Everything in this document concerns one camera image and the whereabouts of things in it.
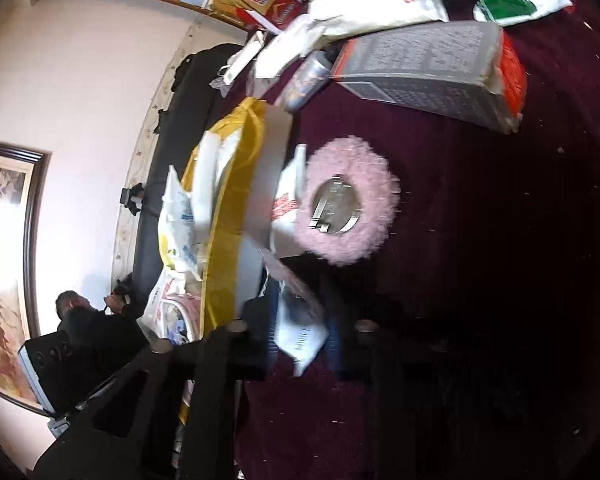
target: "maroon carpet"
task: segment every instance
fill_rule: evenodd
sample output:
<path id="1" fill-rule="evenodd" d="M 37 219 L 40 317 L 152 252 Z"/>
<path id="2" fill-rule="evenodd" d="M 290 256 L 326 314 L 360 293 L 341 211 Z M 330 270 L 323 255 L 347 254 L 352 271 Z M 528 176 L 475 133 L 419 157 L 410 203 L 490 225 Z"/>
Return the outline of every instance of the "maroon carpet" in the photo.
<path id="1" fill-rule="evenodd" d="M 447 7 L 467 19 L 472 5 Z M 369 298 L 378 316 L 398 305 L 403 322 L 502 334 L 493 351 L 531 385 L 542 453 L 564 475 L 600 432 L 600 17 L 577 0 L 573 14 L 507 33 L 528 73 L 518 133 L 366 102 L 331 83 L 295 118 L 290 143 L 306 142 L 310 154 L 356 135 L 389 160 L 403 191 L 393 234 L 370 260 L 331 278 L 346 297 Z M 268 381 L 245 391 L 237 443 L 248 480 L 363 477 L 365 389 L 335 381 L 324 355 L 293 378 L 279 354 Z M 480 472 L 440 478 L 520 478 L 506 467 L 514 447 L 493 451 L 497 461 L 476 448 L 473 463 L 488 464 Z"/>

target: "gray box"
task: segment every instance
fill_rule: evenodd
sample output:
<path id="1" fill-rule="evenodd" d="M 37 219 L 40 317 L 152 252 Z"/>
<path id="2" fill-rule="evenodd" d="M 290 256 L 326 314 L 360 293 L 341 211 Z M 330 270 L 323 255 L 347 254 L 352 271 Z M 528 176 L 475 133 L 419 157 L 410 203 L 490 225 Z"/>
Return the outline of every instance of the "gray box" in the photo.
<path id="1" fill-rule="evenodd" d="M 492 22 L 426 23 L 347 42 L 331 76 L 362 99 L 516 131 L 525 70 Z"/>

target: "person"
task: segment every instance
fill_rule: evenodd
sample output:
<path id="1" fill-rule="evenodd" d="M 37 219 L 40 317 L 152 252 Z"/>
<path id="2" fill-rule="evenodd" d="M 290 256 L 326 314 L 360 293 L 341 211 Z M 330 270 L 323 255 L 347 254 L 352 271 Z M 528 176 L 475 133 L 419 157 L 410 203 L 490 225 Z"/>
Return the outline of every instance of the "person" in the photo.
<path id="1" fill-rule="evenodd" d="M 66 290 L 56 299 L 56 314 L 61 319 L 58 331 L 67 333 L 74 348 L 91 351 L 102 373 L 110 375 L 128 364 L 148 342 L 131 305 L 116 294 L 104 302 L 112 316 L 91 306 L 74 290 Z"/>

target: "black jacket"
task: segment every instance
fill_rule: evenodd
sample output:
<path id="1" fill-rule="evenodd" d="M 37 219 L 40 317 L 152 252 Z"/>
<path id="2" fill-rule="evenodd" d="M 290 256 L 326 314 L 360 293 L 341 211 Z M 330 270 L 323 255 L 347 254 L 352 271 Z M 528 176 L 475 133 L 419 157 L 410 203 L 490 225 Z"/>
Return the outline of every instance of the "black jacket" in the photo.
<path id="1" fill-rule="evenodd" d="M 76 306 L 69 310 L 58 330 L 64 330 L 72 346 L 93 353 L 104 378 L 128 364 L 147 345 L 133 311 L 107 316 L 103 311 Z"/>

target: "picture frame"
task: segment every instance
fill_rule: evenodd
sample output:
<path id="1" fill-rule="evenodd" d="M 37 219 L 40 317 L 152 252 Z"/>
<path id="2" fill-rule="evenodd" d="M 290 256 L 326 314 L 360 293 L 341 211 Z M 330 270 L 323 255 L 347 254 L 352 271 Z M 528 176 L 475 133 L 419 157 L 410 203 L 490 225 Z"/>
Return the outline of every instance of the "picture frame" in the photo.
<path id="1" fill-rule="evenodd" d="M 45 153 L 0 142 L 0 397 L 40 414 L 18 350 L 40 335 L 35 251 L 47 161 Z"/>

